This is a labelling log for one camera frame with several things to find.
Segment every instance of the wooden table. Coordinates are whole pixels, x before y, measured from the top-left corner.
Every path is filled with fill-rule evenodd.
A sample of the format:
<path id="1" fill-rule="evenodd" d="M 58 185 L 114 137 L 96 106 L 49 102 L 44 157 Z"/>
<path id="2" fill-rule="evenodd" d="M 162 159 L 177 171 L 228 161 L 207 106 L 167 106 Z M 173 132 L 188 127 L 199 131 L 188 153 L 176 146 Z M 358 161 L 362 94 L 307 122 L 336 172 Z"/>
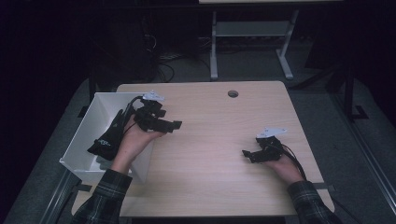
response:
<path id="1" fill-rule="evenodd" d="M 207 82 L 121 85 L 119 92 L 155 90 L 165 96 L 165 119 L 180 130 L 155 140 L 144 185 L 132 185 L 123 217 L 287 216 L 295 211 L 286 185 L 242 150 L 256 151 L 256 134 L 286 128 L 289 146 L 314 183 L 323 179 L 282 82 Z M 237 97 L 228 95 L 237 91 Z M 80 191 L 72 213 L 92 194 Z M 318 190 L 333 210 L 326 189 Z"/>

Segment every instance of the dark background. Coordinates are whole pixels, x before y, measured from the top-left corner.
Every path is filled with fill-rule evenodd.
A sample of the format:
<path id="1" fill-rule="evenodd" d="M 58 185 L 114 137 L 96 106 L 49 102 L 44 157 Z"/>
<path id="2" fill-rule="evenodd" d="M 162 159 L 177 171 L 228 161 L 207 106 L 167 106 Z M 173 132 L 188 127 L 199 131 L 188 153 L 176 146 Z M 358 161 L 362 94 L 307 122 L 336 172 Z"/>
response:
<path id="1" fill-rule="evenodd" d="M 80 7 L 90 6 L 100 5 L 96 1 L 0 1 L 0 184 L 3 191 L 0 221 L 6 217 L 83 80 L 95 73 L 99 89 L 109 91 L 121 82 L 148 82 L 155 76 L 151 70 L 155 60 L 138 47 L 145 45 L 143 36 L 137 35 L 142 29 L 136 26 L 140 15 L 123 12 L 103 17 L 98 13 L 78 13 Z M 346 1 L 321 15 L 309 10 L 303 12 L 295 30 L 297 35 L 308 33 L 316 38 L 307 66 L 326 69 L 341 62 L 353 67 L 354 76 L 367 85 L 393 125 L 396 125 L 395 11 L 391 1 Z M 157 12 L 156 16 L 161 18 L 163 14 Z M 163 34 L 159 41 L 191 45 L 198 35 L 210 36 L 206 33 L 210 30 L 201 27 L 202 23 L 210 22 L 210 13 L 173 12 L 165 16 L 166 20 L 154 20 L 148 26 L 153 32 Z M 129 36 L 132 43 L 128 43 L 128 38 L 115 37 L 122 30 L 115 27 L 125 23 L 134 24 L 126 29 L 130 33 L 123 34 Z M 180 30 L 173 26 L 176 23 Z M 172 38 L 183 32 L 186 39 Z M 94 43 L 101 46 L 107 43 L 106 50 L 118 55 L 120 60 L 140 61 L 122 67 L 123 62 L 110 60 Z M 125 43 L 135 54 L 120 51 Z M 194 52 L 194 48 L 184 50 Z M 137 71 L 134 77 L 122 75 L 131 71 Z M 116 78 L 109 83 L 109 77 L 101 73 Z"/>

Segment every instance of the hand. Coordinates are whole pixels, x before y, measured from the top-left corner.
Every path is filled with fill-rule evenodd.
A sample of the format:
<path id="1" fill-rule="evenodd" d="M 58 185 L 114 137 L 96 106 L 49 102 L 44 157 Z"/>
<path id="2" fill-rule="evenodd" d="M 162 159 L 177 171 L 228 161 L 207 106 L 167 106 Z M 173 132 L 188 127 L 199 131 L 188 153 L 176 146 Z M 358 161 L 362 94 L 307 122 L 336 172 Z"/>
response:
<path id="1" fill-rule="evenodd" d="M 278 161 L 266 161 L 264 164 L 272 168 L 288 185 L 304 180 L 293 161 L 284 154 Z"/>
<path id="2" fill-rule="evenodd" d="M 155 138 L 164 136 L 165 133 L 147 133 L 141 130 L 139 125 L 134 121 L 134 115 L 131 116 L 125 125 L 124 131 L 126 133 L 122 138 L 119 152 L 116 158 L 114 158 L 110 169 L 127 175 L 132 162 L 145 149 L 149 142 Z"/>

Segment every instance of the gray carpet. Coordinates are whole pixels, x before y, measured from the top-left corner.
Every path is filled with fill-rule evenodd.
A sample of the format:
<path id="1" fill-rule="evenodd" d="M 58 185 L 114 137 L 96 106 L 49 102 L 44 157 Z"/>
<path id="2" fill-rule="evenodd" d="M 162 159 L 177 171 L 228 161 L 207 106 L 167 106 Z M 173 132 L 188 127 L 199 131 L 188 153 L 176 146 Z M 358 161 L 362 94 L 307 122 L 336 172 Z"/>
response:
<path id="1" fill-rule="evenodd" d="M 262 49 L 219 55 L 219 81 L 281 80 L 286 86 L 295 85 L 318 72 L 304 69 L 309 46 L 302 43 L 290 45 L 287 58 L 295 75 L 294 80 L 286 80 L 283 77 L 273 49 Z M 201 59 L 208 63 L 208 54 L 201 55 Z M 209 70 L 202 61 L 183 59 L 168 64 L 176 72 L 173 82 L 209 81 Z M 170 75 L 170 71 L 166 69 L 164 67 L 163 71 Z M 323 78 L 304 91 L 290 91 L 290 98 L 319 169 L 326 183 L 333 189 L 331 195 L 362 223 L 396 223 L 396 216 L 376 184 L 361 153 L 360 145 L 350 131 L 350 123 L 345 120 L 334 100 L 338 99 L 338 96 L 330 95 L 324 90 L 326 82 L 327 78 Z M 356 82 L 354 99 L 355 105 L 362 105 L 369 116 L 369 119 L 357 120 L 354 127 L 359 129 L 367 144 L 374 149 L 373 154 L 389 180 L 396 184 L 396 130 L 375 105 L 370 92 L 359 82 Z M 51 198 L 65 170 L 59 159 L 81 122 L 78 113 L 88 103 L 88 81 L 85 81 L 66 108 L 5 223 L 40 223 L 44 215 L 55 217 L 49 223 L 70 221 L 70 210 L 76 197 L 75 190 L 62 211 L 52 211 L 53 214 L 46 212 L 49 211 L 49 204 L 53 203 Z M 72 177 L 70 182 L 77 181 Z M 338 205 L 335 213 L 345 223 L 356 223 Z M 288 217 L 287 222 L 298 223 L 298 219 Z"/>

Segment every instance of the round hole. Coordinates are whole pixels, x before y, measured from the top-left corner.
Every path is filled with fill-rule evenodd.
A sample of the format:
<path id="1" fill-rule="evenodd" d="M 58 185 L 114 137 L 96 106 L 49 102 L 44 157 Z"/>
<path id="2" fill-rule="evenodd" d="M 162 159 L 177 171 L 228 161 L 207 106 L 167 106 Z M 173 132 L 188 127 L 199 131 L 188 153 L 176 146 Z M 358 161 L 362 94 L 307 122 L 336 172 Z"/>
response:
<path id="1" fill-rule="evenodd" d="M 228 91 L 228 96 L 235 98 L 239 95 L 237 91 Z"/>

